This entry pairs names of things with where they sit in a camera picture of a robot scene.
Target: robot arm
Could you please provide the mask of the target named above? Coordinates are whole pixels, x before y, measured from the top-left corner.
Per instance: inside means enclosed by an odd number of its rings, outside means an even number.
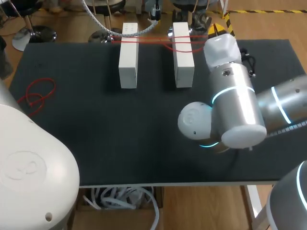
[[[79,191],[70,150],[25,115],[0,82],[0,229],[62,230]]]
[[[261,143],[267,132],[307,117],[307,76],[256,95],[234,37],[209,39],[204,54],[211,71],[212,108],[191,103],[181,111],[178,127],[189,139],[218,151],[243,149]]]

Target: black table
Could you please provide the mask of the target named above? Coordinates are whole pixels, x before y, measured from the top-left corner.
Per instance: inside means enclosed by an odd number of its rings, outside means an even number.
[[[256,92],[305,73],[288,40],[238,44],[257,60]],[[138,87],[122,90],[119,49],[114,44],[29,44],[10,87],[18,99],[33,80],[55,80],[55,93],[32,119],[72,151],[81,186],[263,184],[279,180],[307,158],[307,128],[268,138],[252,151],[215,154],[199,147],[179,132],[177,117],[188,103],[210,104],[203,53],[194,54],[193,87],[176,89],[172,52],[140,45]],[[51,88],[41,83],[33,91],[46,94]]]

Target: wooden floor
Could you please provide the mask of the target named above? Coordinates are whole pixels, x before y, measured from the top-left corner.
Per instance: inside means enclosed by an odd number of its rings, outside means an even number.
[[[230,10],[305,10],[306,0],[229,0]],[[218,15],[213,21],[225,26]],[[58,33],[57,42],[87,42],[98,26],[84,13],[62,13],[53,16],[37,12],[32,17],[34,24],[52,27]],[[307,71],[307,14],[271,13],[239,14],[230,16],[237,39],[289,39],[303,68]],[[139,27],[148,25],[145,16],[134,14],[113,16],[113,26],[121,27],[122,22],[138,22]],[[151,35],[165,35],[171,25],[171,15],[163,15],[161,25]],[[0,35],[14,34],[24,23],[20,19],[8,22],[0,29]],[[12,47],[13,35],[5,36],[8,43],[6,52],[14,68],[22,52]],[[9,86],[13,78],[6,81]],[[271,186],[258,186],[261,202],[265,205]],[[75,230],[83,230],[93,224],[98,229],[149,229],[154,218],[152,210],[77,212]],[[243,196],[238,186],[219,187],[167,187],[164,195],[164,208],[160,210],[159,230],[247,230],[249,228]]]

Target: red cable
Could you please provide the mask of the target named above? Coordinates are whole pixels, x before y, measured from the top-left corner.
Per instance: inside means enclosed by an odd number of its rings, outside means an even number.
[[[207,37],[207,35],[191,35],[191,36],[179,36],[179,37]],[[200,47],[198,49],[194,49],[191,51],[183,51],[183,50],[176,50],[173,49],[171,47],[169,47],[167,44],[175,44],[175,43],[190,43],[190,44],[202,44],[205,43],[206,41],[192,41],[192,42],[171,42],[171,41],[161,41],[161,39],[165,39],[165,37],[163,38],[159,38],[159,37],[152,37],[151,39],[159,39],[160,41],[152,41],[152,42],[144,42],[144,41],[112,41],[112,43],[141,43],[141,44],[163,44],[167,49],[175,51],[175,52],[179,52],[179,53],[196,53],[196,52],[200,52],[203,50],[203,47]]]
[[[208,37],[208,35],[187,35],[187,36],[177,36],[177,37],[172,37],[172,38],[182,38],[182,37]],[[124,38],[139,38],[139,39],[168,39],[168,37],[124,37]]]
[[[42,95],[40,95],[39,93],[36,92],[32,92],[29,93],[28,96],[39,96],[41,99],[43,98]],[[18,99],[17,103],[20,103],[21,101],[23,101],[26,98],[26,95],[22,96],[21,98]],[[32,113],[30,113],[28,116],[33,116],[34,114],[36,114],[39,110],[41,110],[41,108],[44,106],[44,100],[41,101],[42,104]]]
[[[41,99],[38,99],[38,100],[36,100],[36,101],[34,101],[34,102],[30,102],[30,101],[29,101],[29,95],[28,95],[28,94],[29,94],[29,89],[31,88],[31,86],[33,86],[34,84],[36,84],[36,83],[38,83],[38,82],[40,82],[40,81],[50,81],[50,82],[53,83],[53,86],[54,86],[54,87],[53,87],[53,89],[52,89],[46,96],[44,96],[44,97],[42,97]],[[56,90],[56,83],[54,82],[53,79],[51,79],[51,78],[40,78],[40,79],[37,79],[37,80],[33,81],[31,84],[28,85],[28,87],[27,87],[27,89],[26,89],[26,91],[25,91],[25,99],[26,99],[28,105],[29,105],[30,107],[32,107],[34,104],[36,104],[36,103],[38,103],[38,102],[40,102],[40,101],[45,100],[47,97],[49,97],[51,94],[53,94],[55,90]]]
[[[205,41],[195,41],[195,42],[171,42],[171,41],[160,41],[160,42],[143,42],[143,41],[112,41],[112,43],[141,43],[141,44],[203,44]]]
[[[36,83],[38,83],[38,82],[40,82],[40,81],[50,81],[50,82],[52,82],[52,83],[53,83],[53,86],[54,86],[53,89],[52,89],[46,96],[42,96],[42,95],[40,95],[39,93],[36,93],[36,92],[29,93],[29,90],[30,90],[31,86],[33,86],[34,84],[36,84]],[[28,85],[28,87],[27,87],[26,90],[25,90],[25,95],[22,96],[22,97],[17,101],[17,103],[20,103],[21,101],[23,101],[23,100],[25,99],[26,102],[27,102],[27,104],[28,104],[30,107],[32,107],[34,104],[36,104],[36,103],[38,103],[38,102],[41,102],[41,105],[40,105],[34,112],[32,112],[32,113],[29,114],[29,116],[33,116],[33,115],[35,115],[39,110],[42,109],[42,107],[44,106],[44,103],[45,103],[45,99],[48,98],[50,95],[52,95],[52,94],[54,93],[55,89],[56,89],[56,83],[54,82],[53,79],[51,79],[51,78],[40,78],[40,79],[37,79],[37,80],[33,81],[31,84]],[[34,101],[34,102],[30,102],[30,101],[29,101],[29,97],[31,97],[31,96],[38,96],[38,97],[40,97],[40,99],[38,99],[38,100],[36,100],[36,101]]]
[[[200,52],[203,50],[203,46],[198,48],[198,49],[193,49],[193,50],[190,50],[190,51],[183,51],[183,50],[176,50],[176,49],[173,49],[172,47],[169,47],[167,44],[163,44],[166,48],[168,48],[169,50],[172,50],[172,51],[175,51],[175,52],[179,52],[179,53],[197,53],[197,52]]]

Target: white block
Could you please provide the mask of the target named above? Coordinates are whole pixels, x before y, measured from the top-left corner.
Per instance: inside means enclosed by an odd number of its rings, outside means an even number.
[[[123,34],[133,34],[138,31],[137,23],[124,23]],[[119,55],[119,78],[122,89],[135,89],[138,79],[138,56],[139,56],[139,44],[138,43],[123,43],[124,41],[137,42],[138,38],[126,38],[121,39]]]
[[[178,51],[190,51],[182,53],[173,51],[175,81],[177,88],[192,87],[194,76],[194,59],[191,40],[189,37],[188,23],[173,23],[173,42],[189,42],[189,43],[173,43],[173,49]]]

